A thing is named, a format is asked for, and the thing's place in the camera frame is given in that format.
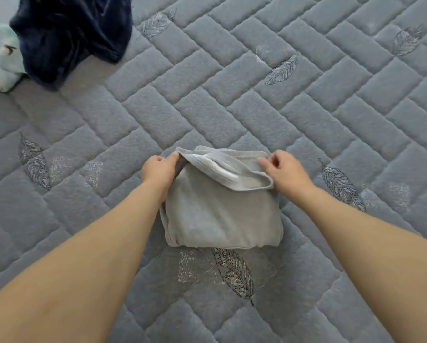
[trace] bed cover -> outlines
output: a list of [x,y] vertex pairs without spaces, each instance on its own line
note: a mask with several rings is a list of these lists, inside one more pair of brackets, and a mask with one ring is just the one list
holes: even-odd
[[[0,289],[176,146],[285,149],[427,238],[427,0],[133,0],[133,18],[119,65],[0,93]],[[245,251],[168,247],[157,218],[109,342],[392,342],[280,204],[279,247]]]

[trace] person's left arm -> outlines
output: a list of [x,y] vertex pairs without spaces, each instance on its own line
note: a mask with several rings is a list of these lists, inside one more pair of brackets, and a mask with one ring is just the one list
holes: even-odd
[[142,184],[0,291],[0,343],[103,342],[136,274],[177,153],[151,157]]

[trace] silver embroidered leaf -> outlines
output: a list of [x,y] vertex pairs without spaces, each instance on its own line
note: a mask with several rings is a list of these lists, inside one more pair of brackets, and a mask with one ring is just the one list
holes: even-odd
[[250,300],[254,294],[253,279],[244,259],[231,249],[212,248],[216,266],[223,281],[241,298]]
[[177,9],[171,8],[170,10],[164,11],[163,14],[169,19],[170,21],[174,21],[174,17],[176,16]]
[[359,197],[354,184],[348,179],[345,173],[337,168],[326,166],[323,168],[321,176],[336,199],[362,212],[366,211],[364,202]]
[[39,154],[26,163],[24,171],[29,179],[46,190],[51,189],[50,173],[43,154]]
[[292,55],[289,59],[279,62],[266,76],[264,86],[270,86],[278,82],[284,82],[294,72],[297,66],[297,54]]
[[171,10],[167,11],[166,13],[169,16],[167,16],[163,12],[158,12],[157,14],[152,16],[150,19],[144,21],[139,26],[139,30],[142,36],[144,36],[146,39],[149,39],[159,35],[164,30],[166,30],[169,27],[169,24],[171,23],[171,18],[172,19],[174,18],[175,11],[173,13],[171,13]]
[[422,37],[422,25],[398,32],[393,40],[392,53],[398,57],[409,54],[418,46]]
[[20,144],[18,145],[18,156],[23,164],[28,162],[33,157],[42,153],[42,148],[39,144],[32,142],[20,134]]

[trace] blue cloth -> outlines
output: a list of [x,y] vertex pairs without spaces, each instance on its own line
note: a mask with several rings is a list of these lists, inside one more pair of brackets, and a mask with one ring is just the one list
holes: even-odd
[[121,60],[132,33],[131,0],[20,0],[10,26],[27,74],[55,90],[90,54]]

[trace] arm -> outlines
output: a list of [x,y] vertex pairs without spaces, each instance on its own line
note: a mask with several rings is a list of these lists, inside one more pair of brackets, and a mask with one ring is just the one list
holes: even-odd
[[317,225],[395,342],[427,342],[427,240],[331,197],[288,153],[260,164]]
[[136,274],[178,154],[155,156],[109,213],[0,291],[0,342],[103,342]]

